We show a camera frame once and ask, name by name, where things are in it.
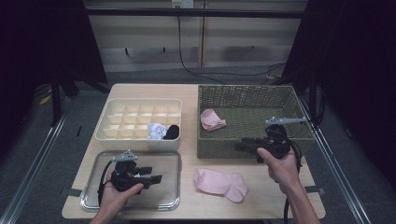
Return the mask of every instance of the metal rail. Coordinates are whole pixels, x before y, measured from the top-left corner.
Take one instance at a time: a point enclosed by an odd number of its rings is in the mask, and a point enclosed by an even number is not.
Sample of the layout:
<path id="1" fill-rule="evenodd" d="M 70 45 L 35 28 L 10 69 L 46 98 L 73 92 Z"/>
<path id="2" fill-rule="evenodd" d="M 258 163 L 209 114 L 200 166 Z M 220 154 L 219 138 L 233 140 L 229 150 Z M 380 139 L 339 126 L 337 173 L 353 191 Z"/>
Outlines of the metal rail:
<path id="1" fill-rule="evenodd" d="M 308 105 L 304 100 L 301 100 L 303 105 L 303 111 L 308 116 L 308 120 L 310 120 L 309 112 L 308 112 Z M 359 224 L 371 224 L 370 218 L 368 218 L 366 211 L 364 210 L 363 205 L 361 204 L 361 200 L 359 199 L 358 195 L 356 194 L 355 190 L 349 184 L 347 177 L 344 174 L 343 169 L 341 168 L 338 160 L 334 157 L 332 153 L 332 149 L 330 148 L 329 144 L 326 141 L 322 131 L 319 127 L 314 127 L 311 124 L 315 137 L 317 138 L 317 142 L 323 156 L 329 165 L 332 174 L 334 175 L 334 179 L 338 184 L 341 192 L 343 193 L 346 203 L 349 205 L 349 208 L 356 218 Z"/>
<path id="2" fill-rule="evenodd" d="M 73 106 L 73 101 L 66 97 L 64 100 L 64 113 L 60 117 L 57 124 L 50 128 L 49 134 L 47 135 L 46 140 L 38 151 L 35 160 L 29 168 L 25 178 L 22 180 L 18 190 L 15 192 L 12 197 L 10 203 L 8 204 L 5 212 L 0 218 L 1 224 L 13 224 L 16 223 L 18 216 L 26 203 L 27 198 L 29 197 L 30 192 L 32 191 L 35 181 L 38 178 L 41 167 L 43 166 L 46 158 L 50 154 L 50 150 L 52 148 L 53 143 L 57 139 L 62 127 L 64 126 L 64 121 L 66 119 L 66 115 L 70 111 Z"/>

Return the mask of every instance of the black cable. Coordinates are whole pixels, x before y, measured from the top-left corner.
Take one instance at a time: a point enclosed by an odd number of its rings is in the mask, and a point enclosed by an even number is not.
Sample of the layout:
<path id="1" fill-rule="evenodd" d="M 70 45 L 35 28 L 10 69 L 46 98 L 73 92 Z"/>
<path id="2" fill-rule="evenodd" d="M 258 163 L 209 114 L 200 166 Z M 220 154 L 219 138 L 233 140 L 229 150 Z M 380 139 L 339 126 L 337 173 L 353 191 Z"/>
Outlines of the black cable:
<path id="1" fill-rule="evenodd" d="M 301 165 L 301 159 L 302 159 L 302 157 L 303 157 L 303 153 L 302 153 L 300 147 L 297 145 L 297 143 L 291 141 L 289 138 L 288 138 L 288 141 L 289 141 L 289 143 L 290 143 L 291 149 L 293 149 L 294 154 L 295 154 L 295 156 L 296 156 L 296 160 L 297 160 L 297 162 L 296 162 L 297 172 L 300 173 L 300 169 L 301 169 L 301 167 L 302 167 L 302 165 Z"/>
<path id="2" fill-rule="evenodd" d="M 104 189 L 105 189 L 105 184 L 108 182 L 108 181 L 110 181 L 110 180 L 107 180 L 107 182 L 106 183 L 103 183 L 103 180 L 105 179 L 105 175 L 106 175 L 106 173 L 107 173 L 107 169 L 108 169 L 108 167 L 110 166 L 110 164 L 111 164 L 111 162 L 113 162 L 113 161 L 109 161 L 108 162 L 108 164 L 106 165 L 106 167 L 105 167 L 105 169 L 103 170 L 103 172 L 102 172 L 102 177 L 100 178 L 100 182 L 99 182 L 99 189 L 98 189 L 98 202 L 99 202 L 99 205 L 100 205 L 100 203 L 102 202 L 102 197 L 103 197 L 103 191 L 104 191 Z"/>
<path id="3" fill-rule="evenodd" d="M 45 94 L 45 93 L 49 92 L 50 90 L 51 90 L 50 84 L 46 84 L 46 85 L 44 85 L 42 87 L 37 88 L 35 90 L 35 98 L 40 96 L 40 95 L 42 95 L 42 94 Z"/>
<path id="4" fill-rule="evenodd" d="M 288 224 L 289 200 L 286 199 L 285 207 L 283 208 L 283 223 Z"/>
<path id="5" fill-rule="evenodd" d="M 227 75 L 227 76 L 239 76 L 239 77 L 256 77 L 256 76 L 268 74 L 268 73 L 270 73 L 271 71 L 273 71 L 273 70 L 277 69 L 278 67 L 280 67 L 281 65 L 284 65 L 284 64 L 285 64 L 285 63 L 275 63 L 275 64 L 272 64 L 272 65 L 269 67 L 269 69 L 268 69 L 267 71 L 265 71 L 265 72 L 260 72 L 260 73 L 256 73 L 256 74 L 238 74 L 238 73 L 221 73 L 221 72 L 194 72 L 194 71 L 191 71 L 189 68 L 186 67 L 186 65 L 184 64 L 184 61 L 183 61 L 182 54 L 181 54 L 181 28 L 180 28 L 180 17 L 177 17 L 177 30 L 178 30 L 178 55 L 179 55 L 179 58 L 180 58 L 181 65 L 183 66 L 183 68 L 184 68 L 187 72 L 189 72 L 190 74 L 192 74 L 192 75 L 194 75 L 194 76 L 197 76 L 197 77 L 204 77 L 204 78 L 207 78 L 207 79 L 210 79 L 210 80 L 212 80 L 212 81 L 216 81 L 216 82 L 218 82 L 218 83 L 221 83 L 221 84 L 224 84 L 224 85 L 225 85 L 226 83 L 221 82 L 221 81 L 219 81 L 219 80 L 217 80 L 217 79 L 215 79 L 215 78 L 213 78 L 213 77 L 206 77 L 206 76 L 202 76 L 202 75 L 210 75 L 210 74 L 211 74 L 211 75 Z"/>
<path id="6" fill-rule="evenodd" d="M 310 119 L 308 121 L 313 125 L 314 129 L 316 129 L 320 125 L 320 123 L 323 121 L 325 110 L 326 110 L 326 95 L 325 95 L 324 91 L 321 91 L 320 101 L 319 101 L 319 112 L 316 117 L 316 122 L 314 122 L 313 119 Z"/>

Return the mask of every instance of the black curtain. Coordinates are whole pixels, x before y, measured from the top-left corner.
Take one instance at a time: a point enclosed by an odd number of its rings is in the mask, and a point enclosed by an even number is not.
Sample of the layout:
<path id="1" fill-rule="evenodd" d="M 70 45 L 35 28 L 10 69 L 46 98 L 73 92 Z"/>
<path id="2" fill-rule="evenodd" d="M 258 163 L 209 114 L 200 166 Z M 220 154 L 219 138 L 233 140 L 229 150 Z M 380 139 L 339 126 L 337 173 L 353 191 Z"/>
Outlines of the black curtain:
<path id="1" fill-rule="evenodd" d="M 337 26 L 319 70 L 326 93 L 367 157 L 396 189 L 396 14 L 390 1 L 357 1 Z"/>
<path id="2" fill-rule="evenodd" d="M 2 1 L 0 6 L 1 152 L 15 140 L 37 86 L 54 71 L 70 80 L 106 83 L 88 16 L 60 13 L 82 0 Z"/>

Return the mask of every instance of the finger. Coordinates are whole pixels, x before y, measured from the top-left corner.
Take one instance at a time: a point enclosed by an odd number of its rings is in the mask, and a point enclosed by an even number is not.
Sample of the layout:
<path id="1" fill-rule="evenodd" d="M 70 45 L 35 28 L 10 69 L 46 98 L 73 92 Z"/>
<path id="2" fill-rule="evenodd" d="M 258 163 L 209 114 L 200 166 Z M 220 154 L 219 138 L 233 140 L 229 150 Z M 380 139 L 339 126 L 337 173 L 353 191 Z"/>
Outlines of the finger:
<path id="1" fill-rule="evenodd" d="M 294 155 L 295 155 L 294 150 L 292 150 L 292 149 L 290 148 L 289 152 L 288 152 L 286 155 L 287 155 L 287 156 L 288 156 L 288 155 L 294 156 Z"/>
<path id="2" fill-rule="evenodd" d="M 276 158 L 267 149 L 263 147 L 257 148 L 257 152 L 268 165 L 272 165 L 276 161 Z"/>
<path id="3" fill-rule="evenodd" d="M 275 179 L 274 172 L 273 172 L 273 170 L 271 169 L 270 166 L 268 166 L 268 175 L 269 175 L 273 180 L 276 180 L 276 179 Z"/>
<path id="4" fill-rule="evenodd" d="M 138 183 L 133 187 L 131 187 L 130 189 L 125 190 L 124 193 L 128 194 L 128 196 L 131 197 L 133 195 L 136 195 L 136 193 L 142 190 L 143 187 L 144 185 L 142 183 Z"/>
<path id="5" fill-rule="evenodd" d="M 106 175 L 106 185 L 112 185 L 111 181 L 109 181 L 111 179 L 111 172 L 107 173 Z"/>

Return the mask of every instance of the metal tray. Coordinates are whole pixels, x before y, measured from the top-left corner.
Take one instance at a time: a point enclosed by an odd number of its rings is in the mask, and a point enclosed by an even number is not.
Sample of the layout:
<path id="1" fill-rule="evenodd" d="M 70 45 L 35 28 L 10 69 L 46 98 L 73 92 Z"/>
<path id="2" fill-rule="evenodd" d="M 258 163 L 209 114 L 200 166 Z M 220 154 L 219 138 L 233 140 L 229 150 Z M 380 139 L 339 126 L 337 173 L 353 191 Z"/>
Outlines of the metal tray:
<path id="1" fill-rule="evenodd" d="M 105 166 L 111 159 L 123 151 L 108 151 L 100 153 L 95 160 L 86 189 L 81 196 L 81 207 L 87 212 L 97 212 L 99 209 L 99 182 Z M 124 209 L 174 210 L 180 199 L 180 155 L 175 152 L 141 152 L 137 167 L 151 166 L 151 175 L 162 175 L 160 184 L 152 185 L 149 189 L 142 189 L 141 194 L 133 196 Z M 114 170 L 115 162 L 108 167 L 107 172 Z"/>

